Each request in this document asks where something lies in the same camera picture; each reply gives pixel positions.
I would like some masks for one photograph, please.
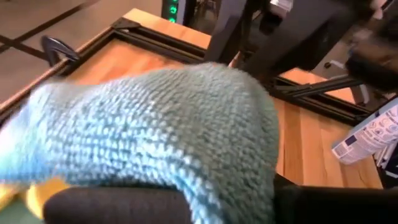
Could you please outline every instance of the black bracket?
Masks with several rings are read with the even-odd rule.
[[[126,29],[128,31],[131,31],[132,29],[140,28],[142,26],[138,22],[134,22],[122,17],[114,22],[111,27],[117,30]]]
[[[71,61],[77,61],[80,59],[79,55],[61,40],[43,36],[41,44],[45,54],[45,59],[48,61],[50,67],[61,61],[58,53],[64,54],[64,56]]]

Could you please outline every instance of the blue microfiber cloth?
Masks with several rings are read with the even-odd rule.
[[[274,222],[278,120],[248,74],[202,64],[50,83],[0,133],[0,182],[175,187],[193,223]]]

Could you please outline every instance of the floor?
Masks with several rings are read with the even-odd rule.
[[[159,16],[161,2],[161,0],[0,0],[0,40],[3,36],[41,50],[40,38],[49,35],[77,48],[132,8],[136,7]],[[42,32],[24,35],[66,12],[72,15]],[[0,52],[0,103],[49,68],[42,59],[15,48],[4,48],[1,41]]]

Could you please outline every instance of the green led light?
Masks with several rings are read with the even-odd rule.
[[[176,14],[176,13],[177,13],[177,7],[171,6],[171,7],[170,7],[170,12],[171,12],[172,14]]]

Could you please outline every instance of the wooden surface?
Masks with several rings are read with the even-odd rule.
[[[172,37],[207,47],[210,36],[170,23],[165,19],[133,9],[124,17]],[[140,74],[178,63],[134,46],[114,41],[108,44],[70,78],[79,83],[100,83],[127,73]],[[319,82],[322,78],[300,70],[285,77],[300,83]],[[331,95],[352,101],[350,90]],[[380,188],[381,183],[371,158],[351,166],[340,164],[331,153],[334,141],[343,138],[350,127],[303,108],[275,99],[280,123],[279,174],[300,185]]]

